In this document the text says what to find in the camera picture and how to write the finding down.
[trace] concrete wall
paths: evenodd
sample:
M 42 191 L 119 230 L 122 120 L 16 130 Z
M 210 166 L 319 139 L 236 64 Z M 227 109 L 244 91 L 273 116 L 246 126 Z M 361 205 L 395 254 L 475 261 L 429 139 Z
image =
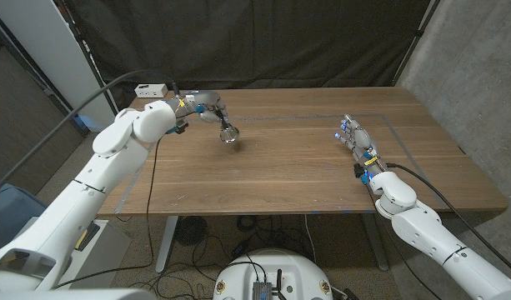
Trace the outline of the concrete wall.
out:
M 511 261 L 511 1 L 443 0 L 398 85 L 414 94 L 509 200 L 508 210 L 491 220 L 469 217 Z M 447 224 L 505 270 L 461 222 Z M 412 259 L 420 268 L 422 258 Z M 403 297 L 429 298 L 425 289 L 410 287 L 418 283 L 403 279 L 400 267 L 393 272 Z M 442 299 L 465 298 L 452 282 L 432 280 Z

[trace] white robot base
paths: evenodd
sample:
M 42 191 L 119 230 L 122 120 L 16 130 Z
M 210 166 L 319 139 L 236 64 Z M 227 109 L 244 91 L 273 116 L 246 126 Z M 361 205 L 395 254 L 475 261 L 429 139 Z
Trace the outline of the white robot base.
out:
M 260 249 L 248 255 L 249 257 L 242 255 L 231 262 L 231 264 L 246 263 L 226 267 L 218 275 L 213 292 L 214 300 L 333 299 L 327 276 L 307 258 L 295 252 L 277 248 Z M 266 284 L 263 283 L 263 270 L 251 264 L 249 258 L 266 271 Z M 281 273 L 279 291 L 278 273 Z

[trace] robotic hand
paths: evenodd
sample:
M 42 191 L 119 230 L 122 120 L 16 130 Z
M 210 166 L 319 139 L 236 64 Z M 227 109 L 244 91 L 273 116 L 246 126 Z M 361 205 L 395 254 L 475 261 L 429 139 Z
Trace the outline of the robotic hand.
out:
M 168 133 L 183 133 L 188 126 L 186 116 L 199 113 L 199 117 L 203 121 L 221 124 L 220 138 L 222 141 L 231 143 L 238 138 L 238 129 L 229 123 L 228 110 L 217 92 L 190 91 L 166 100 L 166 103 L 175 112 L 177 119 L 175 127 Z
M 28 230 L 0 249 L 0 292 L 47 291 L 57 285 L 107 195 L 146 161 L 148 150 L 138 140 L 155 143 L 164 134 L 182 133 L 192 113 L 220 123 L 222 141 L 238 138 L 217 92 L 191 91 L 146 104 L 143 111 L 122 110 L 94 139 L 95 154 L 84 169 Z
M 407 183 L 387 171 L 366 130 L 348 114 L 341 129 L 335 137 L 353 151 L 361 180 L 381 196 L 377 211 L 391 220 L 396 234 L 440 264 L 472 299 L 511 299 L 511 279 L 459 241 Z

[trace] gray wall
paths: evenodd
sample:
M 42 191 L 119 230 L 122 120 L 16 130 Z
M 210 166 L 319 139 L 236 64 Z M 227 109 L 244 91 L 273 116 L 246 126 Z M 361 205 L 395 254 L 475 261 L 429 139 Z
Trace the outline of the gray wall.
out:
M 0 0 L 0 18 L 73 108 L 100 88 L 53 1 Z M 91 131 L 113 122 L 108 101 L 112 100 L 99 95 L 79 112 Z
M 414 94 L 509 200 L 508 210 L 487 222 L 469 217 L 481 223 L 477 229 L 511 261 L 511 1 L 443 0 L 398 85 Z M 462 227 L 450 223 L 455 230 Z M 497 262 L 467 232 L 458 231 Z M 460 298 L 451 282 L 441 281 L 433 288 L 442 299 Z M 400 289 L 418 285 L 398 284 Z M 424 297 L 427 291 L 413 293 L 402 290 L 405 298 Z

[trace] silver object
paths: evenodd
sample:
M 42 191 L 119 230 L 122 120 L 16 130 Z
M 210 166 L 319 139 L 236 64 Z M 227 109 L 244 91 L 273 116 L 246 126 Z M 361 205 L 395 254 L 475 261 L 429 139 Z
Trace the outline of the silver object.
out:
M 220 139 L 222 142 L 232 143 L 238 138 L 239 134 L 239 130 L 228 123 L 226 127 L 222 127 L 222 131 L 220 132 Z

